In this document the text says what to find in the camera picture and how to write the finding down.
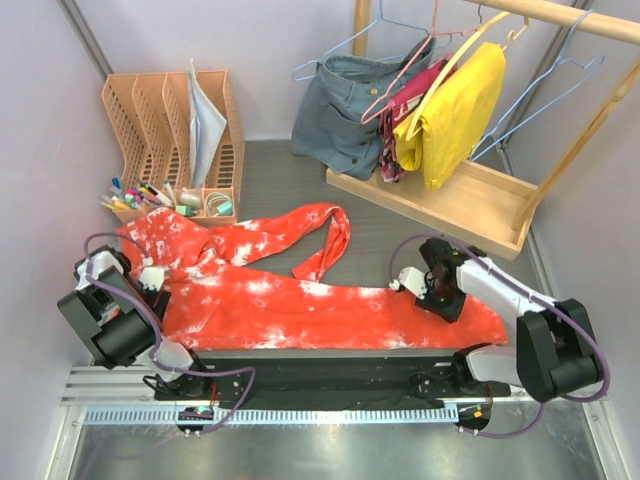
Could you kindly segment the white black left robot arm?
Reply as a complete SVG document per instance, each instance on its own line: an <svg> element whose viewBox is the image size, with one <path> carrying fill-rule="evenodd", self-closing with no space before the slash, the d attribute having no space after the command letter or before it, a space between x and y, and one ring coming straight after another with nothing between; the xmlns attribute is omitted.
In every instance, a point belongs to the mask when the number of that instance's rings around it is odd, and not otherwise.
<svg viewBox="0 0 640 480"><path fill-rule="evenodd" d="M152 372L142 382L157 400L202 400L214 391L212 375L187 347L156 330L171 294L143 287L131 276L124 253L103 245L74 265L75 288L57 308L92 355L108 370L140 365Z"/></svg>

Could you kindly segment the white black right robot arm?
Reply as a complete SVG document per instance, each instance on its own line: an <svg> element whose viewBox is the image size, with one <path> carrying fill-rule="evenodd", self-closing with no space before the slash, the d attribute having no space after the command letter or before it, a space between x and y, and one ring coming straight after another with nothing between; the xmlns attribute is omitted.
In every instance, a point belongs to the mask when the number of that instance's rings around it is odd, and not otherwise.
<svg viewBox="0 0 640 480"><path fill-rule="evenodd" d="M458 393L474 395L487 381L519 386L540 403L557 397L591 402L608 392L609 365L582 303L526 286L476 247L432 237L419 252L428 267L416 295L421 308L456 323L466 301L476 298L516 335L512 348L474 342L450 373Z"/></svg>

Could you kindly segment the orange tie-dye trousers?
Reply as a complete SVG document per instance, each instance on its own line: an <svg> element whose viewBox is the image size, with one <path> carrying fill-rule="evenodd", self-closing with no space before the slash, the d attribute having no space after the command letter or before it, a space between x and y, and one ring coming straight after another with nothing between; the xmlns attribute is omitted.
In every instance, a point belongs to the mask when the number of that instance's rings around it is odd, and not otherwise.
<svg viewBox="0 0 640 480"><path fill-rule="evenodd" d="M211 228L159 208L120 233L135 271L145 260L167 269L163 333L195 350L459 349L507 340L501 317L474 297L451 323L407 292L324 284L351 237L345 210L332 203Z"/></svg>

